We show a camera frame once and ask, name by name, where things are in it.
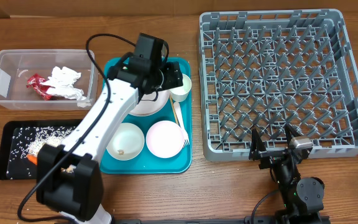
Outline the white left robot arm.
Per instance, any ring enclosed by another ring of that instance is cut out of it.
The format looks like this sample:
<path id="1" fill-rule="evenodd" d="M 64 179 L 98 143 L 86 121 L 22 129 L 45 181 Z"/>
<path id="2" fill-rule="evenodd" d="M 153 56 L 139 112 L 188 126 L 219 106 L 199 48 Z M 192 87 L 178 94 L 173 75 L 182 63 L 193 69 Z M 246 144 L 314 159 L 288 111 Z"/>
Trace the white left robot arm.
<path id="1" fill-rule="evenodd" d="M 123 119 L 144 95 L 182 86 L 178 62 L 169 62 L 167 42 L 141 33 L 134 51 L 102 72 L 103 90 L 81 123 L 57 147 L 44 144 L 37 155 L 37 183 L 19 205 L 22 215 L 32 195 L 70 223 L 114 223 L 101 202 L 104 194 L 99 164 Z"/>

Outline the white tissue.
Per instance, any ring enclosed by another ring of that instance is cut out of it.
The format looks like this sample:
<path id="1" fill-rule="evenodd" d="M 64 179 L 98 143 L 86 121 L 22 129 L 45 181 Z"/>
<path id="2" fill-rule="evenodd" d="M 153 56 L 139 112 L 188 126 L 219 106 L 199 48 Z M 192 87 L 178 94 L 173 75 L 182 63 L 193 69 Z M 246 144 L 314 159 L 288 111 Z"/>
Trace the white tissue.
<path id="1" fill-rule="evenodd" d="M 77 100 L 79 101 L 77 106 L 85 108 L 90 105 L 90 101 L 86 99 L 82 89 L 74 87 L 74 83 L 80 78 L 81 72 L 76 72 L 68 67 L 54 67 L 48 80 L 40 84 L 48 86 L 47 94 L 64 97 L 68 100 Z"/>

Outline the white bowl with food scraps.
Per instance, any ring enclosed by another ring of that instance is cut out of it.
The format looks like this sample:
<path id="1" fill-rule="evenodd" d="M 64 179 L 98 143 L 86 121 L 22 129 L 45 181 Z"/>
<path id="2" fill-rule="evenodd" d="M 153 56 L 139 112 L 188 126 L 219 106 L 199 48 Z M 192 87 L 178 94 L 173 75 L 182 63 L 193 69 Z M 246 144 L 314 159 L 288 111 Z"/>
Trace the white bowl with food scraps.
<path id="1" fill-rule="evenodd" d="M 145 143 L 142 130 L 132 123 L 121 123 L 107 146 L 109 155 L 119 161 L 137 157 Z"/>

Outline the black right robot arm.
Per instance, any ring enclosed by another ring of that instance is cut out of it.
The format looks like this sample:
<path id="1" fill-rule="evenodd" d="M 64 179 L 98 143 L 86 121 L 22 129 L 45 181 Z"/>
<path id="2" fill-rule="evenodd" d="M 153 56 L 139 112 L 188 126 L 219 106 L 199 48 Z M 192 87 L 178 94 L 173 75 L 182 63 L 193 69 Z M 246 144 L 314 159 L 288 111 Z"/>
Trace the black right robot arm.
<path id="1" fill-rule="evenodd" d="M 252 130 L 249 159 L 259 161 L 260 169 L 268 169 L 270 177 L 278 189 L 264 196 L 254 207 L 247 223 L 329 223 L 329 217 L 322 217 L 324 209 L 324 182 L 317 177 L 302 178 L 297 165 L 309 157 L 313 142 L 298 133 L 290 124 L 284 126 L 287 147 L 281 151 L 268 151 L 258 131 Z M 258 217 L 256 211 L 260 204 L 279 193 L 284 209 L 273 216 Z"/>

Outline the orange carrot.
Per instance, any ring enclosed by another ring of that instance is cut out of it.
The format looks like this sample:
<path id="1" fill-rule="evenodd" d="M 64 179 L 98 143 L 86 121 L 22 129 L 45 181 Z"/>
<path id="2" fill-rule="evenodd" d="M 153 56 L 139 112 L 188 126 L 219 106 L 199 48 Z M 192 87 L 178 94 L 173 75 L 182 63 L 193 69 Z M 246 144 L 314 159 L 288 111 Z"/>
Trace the orange carrot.
<path id="1" fill-rule="evenodd" d="M 29 161 L 31 161 L 31 163 L 37 165 L 37 158 L 36 158 L 35 156 L 33 156 L 33 155 L 31 155 L 31 154 L 28 154 L 28 155 L 27 155 L 27 159 L 28 159 Z"/>

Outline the white plastic cup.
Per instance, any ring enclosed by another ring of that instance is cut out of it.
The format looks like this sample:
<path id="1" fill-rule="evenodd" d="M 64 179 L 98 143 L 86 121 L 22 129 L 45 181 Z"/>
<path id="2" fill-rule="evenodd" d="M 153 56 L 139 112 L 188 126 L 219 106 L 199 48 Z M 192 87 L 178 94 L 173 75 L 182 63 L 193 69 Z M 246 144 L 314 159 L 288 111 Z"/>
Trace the white plastic cup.
<path id="1" fill-rule="evenodd" d="M 170 89 L 170 95 L 172 99 L 176 102 L 185 101 L 192 87 L 191 78 L 184 73 L 182 75 L 183 75 L 183 85 Z"/>

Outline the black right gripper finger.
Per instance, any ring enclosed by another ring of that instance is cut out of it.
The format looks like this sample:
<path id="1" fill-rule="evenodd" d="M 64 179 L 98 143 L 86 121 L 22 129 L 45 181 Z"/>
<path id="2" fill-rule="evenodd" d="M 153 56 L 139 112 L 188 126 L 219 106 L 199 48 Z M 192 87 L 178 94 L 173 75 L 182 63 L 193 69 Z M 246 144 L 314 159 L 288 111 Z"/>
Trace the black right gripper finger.
<path id="1" fill-rule="evenodd" d="M 259 160 L 262 158 L 262 153 L 266 151 L 265 144 L 261 140 L 258 131 L 254 128 L 252 130 L 252 140 L 249 151 L 249 160 Z"/>
<path id="2" fill-rule="evenodd" d="M 286 139 L 287 139 L 287 143 L 290 143 L 290 141 L 293 139 L 293 138 L 297 138 L 297 137 L 301 137 L 301 134 L 299 134 L 295 128 L 289 124 L 289 123 L 286 123 L 284 125 L 284 130 L 285 130 L 285 135 L 286 135 Z"/>

